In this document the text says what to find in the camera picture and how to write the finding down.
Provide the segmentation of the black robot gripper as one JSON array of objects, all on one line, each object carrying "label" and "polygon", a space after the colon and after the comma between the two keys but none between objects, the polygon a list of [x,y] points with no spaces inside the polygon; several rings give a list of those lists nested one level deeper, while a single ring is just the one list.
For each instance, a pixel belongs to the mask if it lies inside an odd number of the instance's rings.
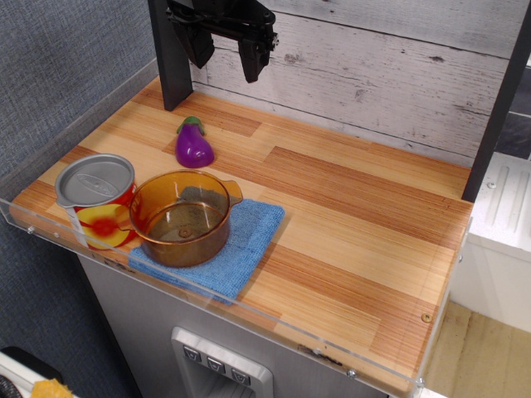
[{"label": "black robot gripper", "polygon": [[247,83],[258,81],[278,43],[275,14],[258,1],[169,1],[167,15],[188,59],[199,69],[215,51],[212,35],[238,41]]}]

